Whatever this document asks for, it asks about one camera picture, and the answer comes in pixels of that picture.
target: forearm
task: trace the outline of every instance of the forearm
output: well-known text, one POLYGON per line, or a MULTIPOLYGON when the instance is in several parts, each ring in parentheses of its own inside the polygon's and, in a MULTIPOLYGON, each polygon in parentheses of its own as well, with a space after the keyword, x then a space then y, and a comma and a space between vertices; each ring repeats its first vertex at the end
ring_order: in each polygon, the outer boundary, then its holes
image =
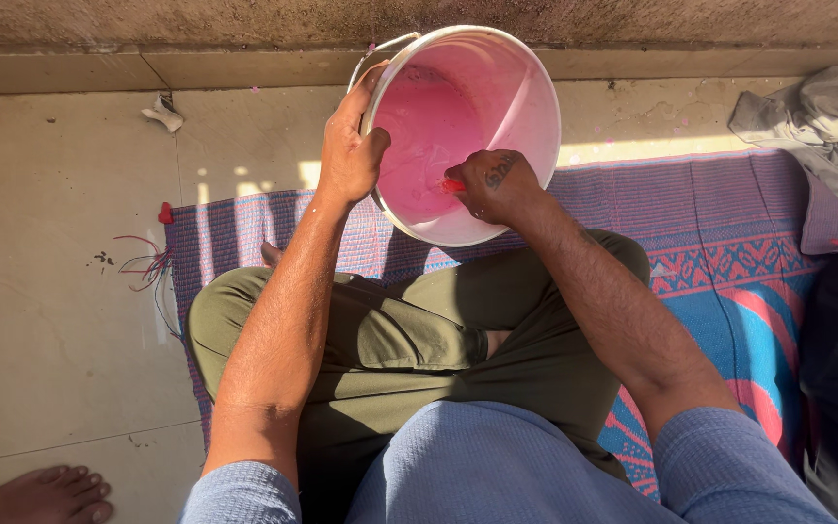
POLYGON ((319 193, 306 209, 229 355, 211 436, 213 444, 218 438, 229 445, 212 447, 205 472, 234 461, 236 450, 261 446, 255 456, 296 482, 296 427, 322 361, 332 278, 349 211, 347 204, 319 193), (275 449, 282 450, 279 456, 275 449))
POLYGON ((551 196, 514 228, 540 256, 600 361, 623 382, 649 435, 697 406, 739 409, 674 315, 551 196))

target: olive green pants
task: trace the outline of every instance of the olive green pants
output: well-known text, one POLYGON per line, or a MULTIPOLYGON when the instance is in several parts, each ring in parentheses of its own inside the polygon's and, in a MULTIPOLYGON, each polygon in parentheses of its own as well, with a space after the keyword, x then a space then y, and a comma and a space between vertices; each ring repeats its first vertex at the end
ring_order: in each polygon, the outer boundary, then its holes
MULTIPOLYGON (((648 257, 639 244, 608 231, 590 235, 648 282, 648 257)), ((193 301, 187 341, 213 399, 270 275, 267 268, 229 271, 193 301)), ((597 444, 618 388, 532 250, 487 256, 386 289, 337 273, 325 356, 300 420, 306 521, 343 520, 390 437, 440 399, 533 411, 601 470, 627 481, 622 464, 597 444), (512 330, 490 359, 485 330, 512 330)))

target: gray cloth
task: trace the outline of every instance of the gray cloth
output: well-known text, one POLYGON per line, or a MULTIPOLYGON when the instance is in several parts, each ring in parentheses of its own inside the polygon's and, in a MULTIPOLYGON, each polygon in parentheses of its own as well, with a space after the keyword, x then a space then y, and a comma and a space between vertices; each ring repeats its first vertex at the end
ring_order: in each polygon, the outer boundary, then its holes
POLYGON ((838 197, 838 67, 764 98, 742 93, 729 129, 743 142, 789 151, 838 197))

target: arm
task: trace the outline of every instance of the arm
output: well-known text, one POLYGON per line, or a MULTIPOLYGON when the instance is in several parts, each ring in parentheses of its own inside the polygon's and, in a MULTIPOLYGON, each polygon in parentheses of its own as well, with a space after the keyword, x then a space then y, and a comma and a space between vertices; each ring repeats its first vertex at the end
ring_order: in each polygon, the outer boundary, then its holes
POLYGON ((326 124, 316 195, 251 309, 222 375, 203 475, 231 462, 256 460, 298 487, 296 435, 322 362, 344 223, 376 185, 390 145, 383 129, 375 128, 363 141, 356 130, 384 66, 368 70, 326 124))
POLYGON ((446 176, 471 214, 515 229, 539 255, 599 360, 642 412, 649 438, 672 417, 712 406, 741 412, 678 319, 565 213, 515 151, 481 151, 446 176))

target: tile floor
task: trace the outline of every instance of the tile floor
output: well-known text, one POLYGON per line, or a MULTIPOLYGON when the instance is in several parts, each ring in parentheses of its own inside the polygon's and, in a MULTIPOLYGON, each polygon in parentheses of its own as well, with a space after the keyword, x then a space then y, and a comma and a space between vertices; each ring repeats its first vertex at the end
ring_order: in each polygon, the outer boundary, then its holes
MULTIPOLYGON (((726 128, 739 93, 794 81, 559 82, 559 165, 743 149, 726 128)), ((155 93, 0 96, 0 483, 85 463, 112 483, 115 522, 176 519, 203 462, 198 411, 155 297, 117 273, 150 248, 112 238, 163 245, 164 200, 314 186, 342 95, 179 91, 175 136, 140 113, 155 93)))

